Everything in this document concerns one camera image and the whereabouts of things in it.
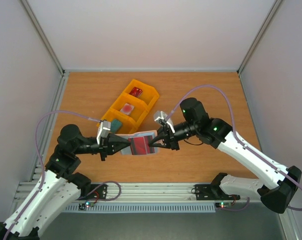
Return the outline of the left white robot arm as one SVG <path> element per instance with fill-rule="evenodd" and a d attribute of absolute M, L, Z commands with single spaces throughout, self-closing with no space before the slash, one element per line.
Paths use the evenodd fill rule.
<path fill-rule="evenodd" d="M 0 240 L 38 240 L 56 217 L 73 201 L 91 195 L 91 180 L 75 172 L 80 154 L 100 154 L 101 160 L 130 146 L 130 141 L 101 129 L 97 137 L 84 137 L 77 125 L 68 124 L 35 187 L 20 207 L 0 222 Z"/>

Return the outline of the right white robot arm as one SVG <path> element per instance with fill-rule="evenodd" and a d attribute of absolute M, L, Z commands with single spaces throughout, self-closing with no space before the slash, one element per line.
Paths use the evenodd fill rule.
<path fill-rule="evenodd" d="M 231 125 L 220 118 L 209 117 L 202 103 L 194 97 L 180 103 L 184 122 L 173 124 L 167 114 L 157 111 L 154 121 L 160 124 L 157 136 L 149 146 L 179 150 L 179 142 L 196 136 L 203 144 L 231 156 L 256 179 L 218 174 L 211 182 L 211 192 L 216 198 L 238 195 L 260 200 L 268 209 L 282 214 L 295 195 L 302 176 L 296 167 L 287 167 L 269 158 L 244 140 Z"/>

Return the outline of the red credit card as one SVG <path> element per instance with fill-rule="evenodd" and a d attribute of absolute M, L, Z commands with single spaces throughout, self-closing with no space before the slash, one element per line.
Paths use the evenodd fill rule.
<path fill-rule="evenodd" d="M 153 137 L 150 135 L 129 138 L 128 140 L 131 142 L 131 154 L 134 156 L 154 154 L 155 148 L 148 146 L 149 141 L 152 139 Z"/>

